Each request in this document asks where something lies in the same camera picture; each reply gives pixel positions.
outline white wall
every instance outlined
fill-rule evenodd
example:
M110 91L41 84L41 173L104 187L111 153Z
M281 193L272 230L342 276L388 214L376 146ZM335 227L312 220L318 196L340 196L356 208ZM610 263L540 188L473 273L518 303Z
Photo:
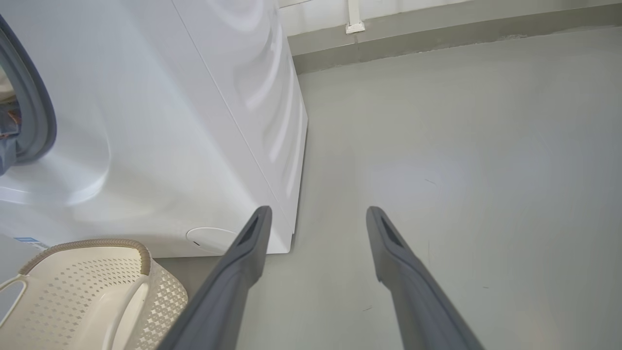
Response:
M463 1L467 0L360 0L359 5L361 19L369 19ZM310 0L283 7L281 22L287 36L345 25L348 0Z

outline white pipe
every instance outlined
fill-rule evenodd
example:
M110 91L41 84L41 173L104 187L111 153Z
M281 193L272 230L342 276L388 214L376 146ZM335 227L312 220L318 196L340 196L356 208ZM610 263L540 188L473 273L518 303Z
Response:
M346 34L364 31L365 25L363 24L363 21L361 21L358 0L348 0L348 14L350 15L350 21L348 23L348 27L346 27Z

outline washing machine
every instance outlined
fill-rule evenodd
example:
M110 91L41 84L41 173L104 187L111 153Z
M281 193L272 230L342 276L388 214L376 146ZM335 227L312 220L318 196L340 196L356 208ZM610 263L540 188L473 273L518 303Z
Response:
M21 114L0 148L0 233L221 255L269 205L267 251L289 251L307 115L274 1L2 0L0 14Z

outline white plastic laundry basket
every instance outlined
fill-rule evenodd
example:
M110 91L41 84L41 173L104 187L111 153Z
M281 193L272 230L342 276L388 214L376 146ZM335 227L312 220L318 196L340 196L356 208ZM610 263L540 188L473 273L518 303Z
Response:
M10 350L154 349L188 302L179 281L134 240L56 245L0 285L24 285L0 321Z

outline gray floor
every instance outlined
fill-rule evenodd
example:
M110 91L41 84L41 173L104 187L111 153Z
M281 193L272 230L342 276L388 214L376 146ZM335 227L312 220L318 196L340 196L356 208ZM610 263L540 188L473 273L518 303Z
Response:
M365 209L381 206L488 349L619 349L622 29L300 76L295 247L238 349L400 349ZM190 294L214 258L164 259Z

